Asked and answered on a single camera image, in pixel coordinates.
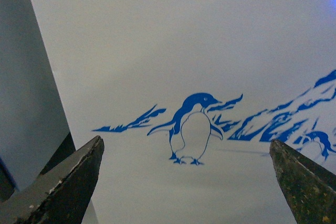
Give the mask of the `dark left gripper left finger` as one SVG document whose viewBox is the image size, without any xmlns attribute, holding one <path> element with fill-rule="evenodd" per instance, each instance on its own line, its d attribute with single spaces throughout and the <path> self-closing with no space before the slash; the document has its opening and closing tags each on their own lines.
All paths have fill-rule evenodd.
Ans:
<svg viewBox="0 0 336 224">
<path fill-rule="evenodd" d="M 1 223 L 81 223 L 104 152 L 94 137 L 25 190 L 1 204 Z"/>
</svg>

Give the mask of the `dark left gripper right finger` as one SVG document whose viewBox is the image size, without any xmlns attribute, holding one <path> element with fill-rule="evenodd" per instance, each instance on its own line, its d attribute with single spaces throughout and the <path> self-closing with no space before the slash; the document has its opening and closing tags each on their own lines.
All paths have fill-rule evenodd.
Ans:
<svg viewBox="0 0 336 224">
<path fill-rule="evenodd" d="M 276 179 L 297 223 L 335 223 L 335 174 L 280 140 L 270 144 Z"/>
</svg>

